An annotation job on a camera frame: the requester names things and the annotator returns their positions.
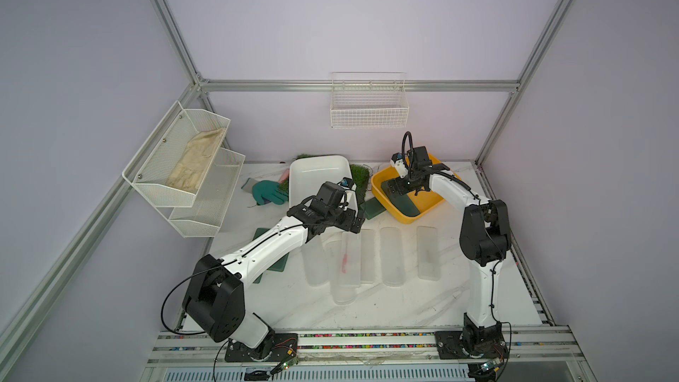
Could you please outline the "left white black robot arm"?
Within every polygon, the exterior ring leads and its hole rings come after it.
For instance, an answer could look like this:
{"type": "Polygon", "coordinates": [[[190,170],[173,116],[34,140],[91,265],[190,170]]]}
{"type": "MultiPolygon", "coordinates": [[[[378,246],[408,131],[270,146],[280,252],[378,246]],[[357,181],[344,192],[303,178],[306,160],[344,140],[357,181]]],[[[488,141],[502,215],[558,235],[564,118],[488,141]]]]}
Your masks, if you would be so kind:
{"type": "Polygon", "coordinates": [[[237,251],[202,257],[188,280],[182,309],[212,341],[236,341],[257,349],[274,331],[246,309],[246,292],[254,281],[286,254],[320,236],[328,228],[359,233],[364,214],[350,207],[354,182],[327,181],[314,196],[286,212],[278,224],[237,251]]]}

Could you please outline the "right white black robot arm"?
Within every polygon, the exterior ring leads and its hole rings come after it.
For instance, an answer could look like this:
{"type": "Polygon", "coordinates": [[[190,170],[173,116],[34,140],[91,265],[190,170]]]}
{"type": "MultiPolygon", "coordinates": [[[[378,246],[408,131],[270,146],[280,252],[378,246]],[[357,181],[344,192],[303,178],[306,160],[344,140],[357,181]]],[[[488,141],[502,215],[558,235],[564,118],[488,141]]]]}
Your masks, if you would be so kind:
{"type": "Polygon", "coordinates": [[[387,182],[389,193],[433,192],[463,214],[459,244],[469,260],[471,292],[461,342],[470,355],[500,342],[503,322],[495,312],[498,277],[512,248],[507,205],[477,193],[445,164],[433,163],[426,147],[403,149],[392,155],[390,165],[397,176],[387,182]]]}

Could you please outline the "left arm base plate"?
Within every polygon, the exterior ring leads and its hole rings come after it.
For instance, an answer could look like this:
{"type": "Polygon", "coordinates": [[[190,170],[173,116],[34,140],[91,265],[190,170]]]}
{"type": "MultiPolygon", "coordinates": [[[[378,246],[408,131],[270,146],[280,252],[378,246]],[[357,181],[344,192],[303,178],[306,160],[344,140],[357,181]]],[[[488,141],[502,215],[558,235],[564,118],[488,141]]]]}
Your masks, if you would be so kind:
{"type": "Polygon", "coordinates": [[[242,342],[230,340],[223,353],[226,363],[278,363],[296,354],[299,334],[274,332],[268,335],[257,348],[250,348],[242,342]]]}

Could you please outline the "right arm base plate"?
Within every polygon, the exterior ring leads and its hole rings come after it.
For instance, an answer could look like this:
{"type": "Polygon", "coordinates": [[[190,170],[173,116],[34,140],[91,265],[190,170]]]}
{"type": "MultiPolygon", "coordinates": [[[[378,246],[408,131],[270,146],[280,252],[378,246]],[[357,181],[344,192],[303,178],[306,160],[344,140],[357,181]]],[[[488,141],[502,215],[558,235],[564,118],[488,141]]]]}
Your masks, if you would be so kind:
{"type": "Polygon", "coordinates": [[[438,331],[434,333],[440,359],[504,359],[509,345],[496,329],[480,332],[464,328],[461,331],[438,331]]]}

